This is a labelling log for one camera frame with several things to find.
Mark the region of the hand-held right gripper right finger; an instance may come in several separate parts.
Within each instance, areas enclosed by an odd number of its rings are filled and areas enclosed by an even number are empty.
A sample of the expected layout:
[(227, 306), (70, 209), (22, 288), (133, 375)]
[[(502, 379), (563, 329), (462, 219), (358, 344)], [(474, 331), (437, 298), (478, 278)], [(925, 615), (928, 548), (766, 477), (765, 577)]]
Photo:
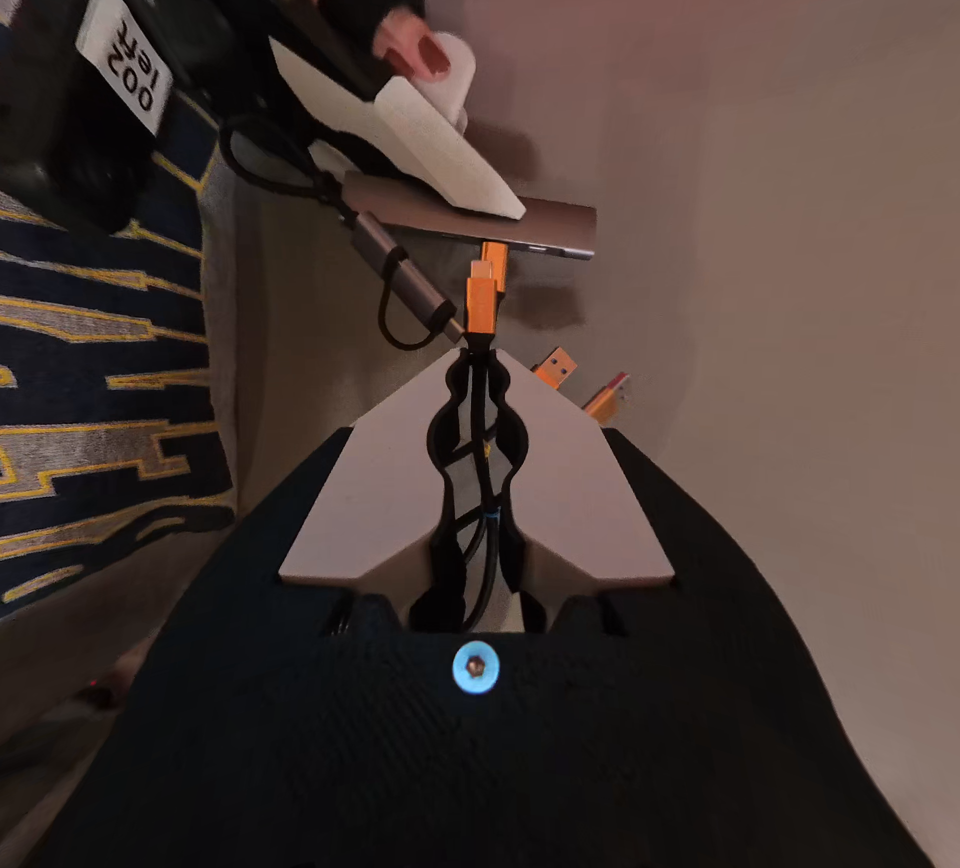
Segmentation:
[(540, 632), (572, 597), (667, 586), (674, 568), (603, 431), (629, 376), (579, 407), (560, 391), (576, 368), (565, 351), (534, 370), (496, 356), (526, 442), (503, 483), (499, 557), (512, 594), (503, 629)]

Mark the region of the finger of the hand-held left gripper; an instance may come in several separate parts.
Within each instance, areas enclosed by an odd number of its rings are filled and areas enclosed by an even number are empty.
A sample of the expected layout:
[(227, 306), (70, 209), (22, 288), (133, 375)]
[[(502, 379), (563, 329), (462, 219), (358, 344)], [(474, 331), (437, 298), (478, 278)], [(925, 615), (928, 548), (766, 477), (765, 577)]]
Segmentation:
[(341, 139), (336, 143), (315, 139), (308, 152), (319, 168), (329, 171), (337, 179), (346, 179), (348, 175), (399, 177), (399, 170), (390, 159), (363, 139)]
[(390, 76), (366, 102), (275, 39), (270, 48), (283, 82), (319, 123), (360, 138), (455, 208), (523, 218), (521, 200), (411, 82)]

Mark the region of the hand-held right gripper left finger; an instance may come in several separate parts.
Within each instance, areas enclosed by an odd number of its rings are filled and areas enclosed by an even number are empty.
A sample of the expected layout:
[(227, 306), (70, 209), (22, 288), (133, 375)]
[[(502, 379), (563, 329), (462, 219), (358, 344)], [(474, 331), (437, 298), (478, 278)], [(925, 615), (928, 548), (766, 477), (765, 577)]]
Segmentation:
[(450, 460), (467, 351), (452, 349), (359, 418), (279, 568), (282, 582), (383, 595), (423, 632), (458, 632), (466, 564)]

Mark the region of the grey usb hub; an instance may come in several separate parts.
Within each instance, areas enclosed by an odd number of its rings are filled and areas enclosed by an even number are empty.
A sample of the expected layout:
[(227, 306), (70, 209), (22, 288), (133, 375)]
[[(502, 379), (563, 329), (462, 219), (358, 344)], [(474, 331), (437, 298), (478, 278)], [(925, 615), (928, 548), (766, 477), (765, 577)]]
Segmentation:
[(348, 173), (342, 198), (386, 226), (435, 234), (463, 243), (493, 241), (524, 250), (588, 261), (594, 258), (597, 215), (591, 207), (523, 199), (518, 220), (457, 209), (420, 183)]

